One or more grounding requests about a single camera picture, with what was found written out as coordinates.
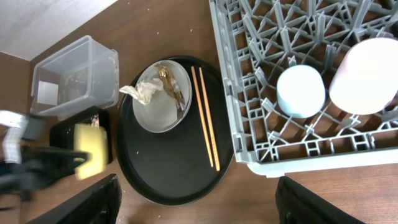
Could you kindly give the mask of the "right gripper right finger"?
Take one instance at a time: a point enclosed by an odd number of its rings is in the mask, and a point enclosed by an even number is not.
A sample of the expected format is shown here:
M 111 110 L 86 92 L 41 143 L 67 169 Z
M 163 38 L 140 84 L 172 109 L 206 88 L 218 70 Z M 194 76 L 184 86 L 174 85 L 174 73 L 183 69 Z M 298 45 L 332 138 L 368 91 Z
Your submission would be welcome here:
M 362 222 L 286 176 L 279 178 L 275 202 L 282 224 Z

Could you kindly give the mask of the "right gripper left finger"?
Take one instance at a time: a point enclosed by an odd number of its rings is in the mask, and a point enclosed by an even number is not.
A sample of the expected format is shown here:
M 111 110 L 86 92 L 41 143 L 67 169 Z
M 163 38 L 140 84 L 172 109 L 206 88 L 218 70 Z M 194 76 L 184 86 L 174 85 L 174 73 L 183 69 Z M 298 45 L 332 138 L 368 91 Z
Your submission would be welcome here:
M 122 191 L 116 174 L 110 174 L 57 207 L 31 220 L 37 224 L 115 224 Z

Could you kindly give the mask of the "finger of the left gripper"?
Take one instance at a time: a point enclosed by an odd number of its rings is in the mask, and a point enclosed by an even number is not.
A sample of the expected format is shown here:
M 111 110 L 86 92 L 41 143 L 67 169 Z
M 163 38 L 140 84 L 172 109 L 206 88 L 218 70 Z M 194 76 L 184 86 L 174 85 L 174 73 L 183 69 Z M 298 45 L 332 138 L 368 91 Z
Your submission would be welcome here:
M 75 173 L 87 162 L 87 152 L 58 147 L 25 147 L 22 151 L 21 190 L 41 190 Z

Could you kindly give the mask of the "yellow bowl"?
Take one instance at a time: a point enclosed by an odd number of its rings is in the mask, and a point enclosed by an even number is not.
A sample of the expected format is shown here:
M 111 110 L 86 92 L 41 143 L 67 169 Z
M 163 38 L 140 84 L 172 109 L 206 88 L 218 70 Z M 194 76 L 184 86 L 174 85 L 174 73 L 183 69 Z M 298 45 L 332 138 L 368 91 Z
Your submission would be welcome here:
M 75 177 L 84 180 L 105 170 L 108 163 L 107 132 L 101 126 L 76 124 L 74 129 L 74 150 L 85 152 L 87 160 L 75 169 Z

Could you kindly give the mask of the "grey plate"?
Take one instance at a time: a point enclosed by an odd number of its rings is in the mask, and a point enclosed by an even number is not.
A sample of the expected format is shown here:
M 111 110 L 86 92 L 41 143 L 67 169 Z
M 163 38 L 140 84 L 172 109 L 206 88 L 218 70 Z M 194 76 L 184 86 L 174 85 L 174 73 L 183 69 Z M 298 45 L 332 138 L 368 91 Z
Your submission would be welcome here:
M 163 133 L 176 127 L 187 115 L 192 102 L 192 83 L 181 64 L 173 60 L 160 60 L 157 63 L 168 67 L 174 75 L 185 100 L 185 110 L 178 111 L 175 100 L 165 90 L 156 91 L 148 105 L 133 99 L 132 108 L 141 127 L 152 133 Z

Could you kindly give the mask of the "blue cup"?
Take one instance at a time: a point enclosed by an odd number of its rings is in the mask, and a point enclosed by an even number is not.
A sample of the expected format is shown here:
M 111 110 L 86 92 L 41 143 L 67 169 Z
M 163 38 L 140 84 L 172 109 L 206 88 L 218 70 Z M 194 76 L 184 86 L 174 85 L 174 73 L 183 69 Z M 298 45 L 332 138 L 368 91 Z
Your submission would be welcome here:
M 309 65 L 294 65 L 277 80 L 277 103 L 293 118 L 309 118 L 319 112 L 326 91 L 319 72 Z

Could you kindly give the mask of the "white tissue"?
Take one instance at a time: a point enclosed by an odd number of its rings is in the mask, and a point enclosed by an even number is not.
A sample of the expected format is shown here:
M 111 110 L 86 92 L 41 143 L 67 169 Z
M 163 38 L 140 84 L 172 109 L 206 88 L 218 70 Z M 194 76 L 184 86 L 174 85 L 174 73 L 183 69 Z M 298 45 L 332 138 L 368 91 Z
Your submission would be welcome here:
M 164 85 L 161 79 L 151 78 L 139 81 L 135 86 L 123 86 L 119 91 L 133 97 L 143 105 L 148 105 L 151 102 L 153 94 L 163 89 Z

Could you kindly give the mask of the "gold foil wrapper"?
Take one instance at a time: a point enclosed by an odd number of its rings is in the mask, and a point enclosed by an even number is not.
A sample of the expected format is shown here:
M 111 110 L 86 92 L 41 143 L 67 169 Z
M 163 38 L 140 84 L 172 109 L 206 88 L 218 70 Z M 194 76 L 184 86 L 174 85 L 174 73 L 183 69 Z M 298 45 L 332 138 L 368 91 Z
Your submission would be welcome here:
M 165 65 L 162 65 L 161 63 L 156 64 L 155 67 L 158 69 L 158 74 L 162 80 L 164 90 L 171 98 L 175 100 L 177 109 L 184 111 L 185 99 L 171 69 Z

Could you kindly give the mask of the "pink cup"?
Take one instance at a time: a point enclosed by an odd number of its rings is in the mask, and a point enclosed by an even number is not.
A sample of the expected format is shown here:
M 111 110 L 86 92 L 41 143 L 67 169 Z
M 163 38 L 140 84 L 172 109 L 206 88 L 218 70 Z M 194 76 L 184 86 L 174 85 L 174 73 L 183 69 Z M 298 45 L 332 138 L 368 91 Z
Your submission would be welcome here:
M 353 46 L 329 87 L 332 102 L 351 114 L 384 109 L 397 93 L 397 40 L 376 37 Z

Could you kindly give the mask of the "wooden chopstick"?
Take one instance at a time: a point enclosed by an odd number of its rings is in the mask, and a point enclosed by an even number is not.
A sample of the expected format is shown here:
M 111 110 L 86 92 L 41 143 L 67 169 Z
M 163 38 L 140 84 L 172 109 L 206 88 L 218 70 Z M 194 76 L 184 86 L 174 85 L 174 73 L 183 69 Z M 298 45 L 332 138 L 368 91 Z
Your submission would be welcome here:
M 213 162 L 213 156 L 211 154 L 210 140 L 209 140 L 208 131 L 206 128 L 205 115 L 204 115 L 203 108 L 202 108 L 200 91 L 199 91 L 199 87 L 198 87 L 197 76 L 195 73 L 194 66 L 191 66 L 191 72 L 192 72 L 192 76 L 193 76 L 193 84 L 194 84 L 195 94 L 196 94 L 196 98 L 197 98 L 198 109 L 199 109 L 199 114 L 200 114 L 200 119 L 201 119 L 201 126 L 202 126 L 202 130 L 203 130 L 203 135 L 205 138 L 205 144 L 206 144 L 206 148 L 207 148 L 207 152 L 208 152 L 209 162 L 210 162 L 210 166 L 213 167 L 214 162 Z
M 207 96 L 207 92 L 206 92 L 206 86 L 205 86 L 205 81 L 204 81 L 204 78 L 203 78 L 203 72 L 202 72 L 201 67 L 199 68 L 199 71 L 200 71 L 201 87 L 202 87 L 203 98 L 204 98 L 204 102 L 205 102 L 206 118 L 207 118 L 207 122 L 208 122 L 211 147 L 212 147 L 213 156 L 214 156 L 214 162 L 215 162 L 216 170 L 220 171 L 220 161 L 219 161 L 219 157 L 218 157 L 216 138 L 215 138 L 215 134 L 214 134 L 213 123 L 212 123 L 212 119 L 211 119 L 210 106 L 209 106 L 209 103 L 208 103 L 208 96 Z

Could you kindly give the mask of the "food scraps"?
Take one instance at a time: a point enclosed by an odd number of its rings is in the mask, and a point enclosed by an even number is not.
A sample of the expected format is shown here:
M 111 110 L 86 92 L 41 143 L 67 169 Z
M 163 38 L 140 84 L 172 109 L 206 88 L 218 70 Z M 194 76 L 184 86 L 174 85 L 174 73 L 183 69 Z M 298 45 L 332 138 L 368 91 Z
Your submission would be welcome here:
M 97 128 L 100 126 L 100 118 L 99 118 L 98 114 L 91 117 L 90 126 L 97 127 Z

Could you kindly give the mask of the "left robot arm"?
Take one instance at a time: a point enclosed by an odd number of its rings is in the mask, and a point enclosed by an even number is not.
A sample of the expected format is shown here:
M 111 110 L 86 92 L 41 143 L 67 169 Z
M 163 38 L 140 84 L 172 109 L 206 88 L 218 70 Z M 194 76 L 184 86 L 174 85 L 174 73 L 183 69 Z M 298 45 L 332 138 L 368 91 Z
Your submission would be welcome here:
M 2 137 L 1 194 L 18 194 L 21 200 L 71 175 L 89 159 L 86 152 L 59 147 L 30 147 L 23 140 L 37 141 L 45 127 L 42 116 L 1 111 Z

